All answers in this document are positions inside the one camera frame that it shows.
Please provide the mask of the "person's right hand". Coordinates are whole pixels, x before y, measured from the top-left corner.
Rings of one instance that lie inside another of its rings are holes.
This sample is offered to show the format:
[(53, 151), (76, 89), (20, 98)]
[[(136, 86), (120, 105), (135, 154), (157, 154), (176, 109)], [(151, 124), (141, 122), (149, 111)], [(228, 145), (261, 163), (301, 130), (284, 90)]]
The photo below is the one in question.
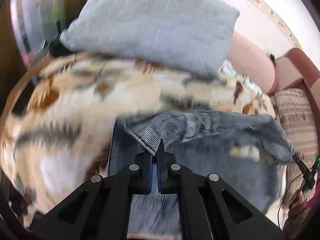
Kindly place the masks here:
[(283, 231), (287, 233), (294, 232), (306, 219), (309, 210), (307, 208), (306, 197), (301, 190), (297, 190), (289, 201), (290, 208), (288, 218), (285, 221)]

